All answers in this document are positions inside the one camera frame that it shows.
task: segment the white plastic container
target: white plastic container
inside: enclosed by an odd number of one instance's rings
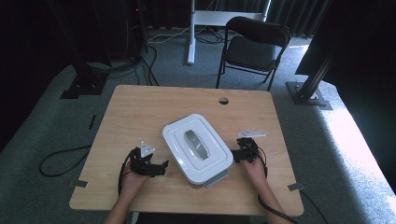
[[[192,184],[209,187],[228,175],[233,154],[203,116],[191,114],[165,126],[163,137]]]

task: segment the wooden table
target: wooden table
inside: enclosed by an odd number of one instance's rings
[[[220,104],[221,97],[229,103]],[[269,92],[126,85],[114,91],[79,178],[89,184],[75,188],[70,206],[110,210],[118,198],[121,164],[131,149],[145,141],[156,148],[152,163],[169,160],[169,166],[164,176],[145,184],[131,211],[263,215],[242,165],[234,163],[229,176],[207,189],[193,186],[182,174],[163,139],[163,128],[193,113],[204,116],[229,149],[239,148],[239,133],[265,132],[255,141],[267,155],[269,184],[287,214],[303,213],[299,192],[288,189],[296,181]]]

